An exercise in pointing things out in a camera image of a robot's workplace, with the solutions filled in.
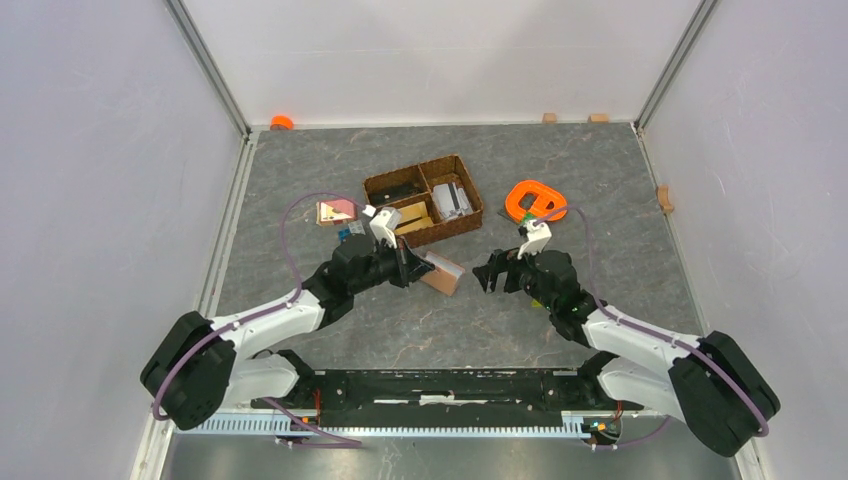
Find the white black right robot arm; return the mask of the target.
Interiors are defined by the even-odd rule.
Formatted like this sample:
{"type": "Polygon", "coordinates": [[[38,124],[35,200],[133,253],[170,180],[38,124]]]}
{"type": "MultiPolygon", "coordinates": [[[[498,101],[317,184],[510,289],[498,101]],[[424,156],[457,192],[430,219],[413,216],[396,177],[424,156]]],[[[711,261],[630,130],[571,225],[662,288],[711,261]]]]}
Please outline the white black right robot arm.
{"type": "Polygon", "coordinates": [[[496,250],[472,270],[492,291],[500,275],[507,293],[537,301],[563,338],[596,350],[580,368],[580,400],[591,408],[635,403],[684,423],[714,453],[734,456],[765,436],[779,397],[729,335],[679,334],[631,317],[584,289],[569,254],[520,256],[496,250]]]}

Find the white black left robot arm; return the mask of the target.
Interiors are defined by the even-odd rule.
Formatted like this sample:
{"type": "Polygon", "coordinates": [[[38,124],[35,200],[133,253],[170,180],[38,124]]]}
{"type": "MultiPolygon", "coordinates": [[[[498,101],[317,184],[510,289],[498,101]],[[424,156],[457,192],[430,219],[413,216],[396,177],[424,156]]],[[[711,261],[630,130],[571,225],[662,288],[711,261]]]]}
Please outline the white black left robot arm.
{"type": "Polygon", "coordinates": [[[197,311],[181,315],[140,374],[155,419],[190,430],[222,406],[262,397],[306,405],[313,379],[284,355],[261,358],[259,352],[335,323],[359,293],[383,283],[406,288],[434,268],[405,243],[353,235],[280,299],[211,319],[197,311]]]}

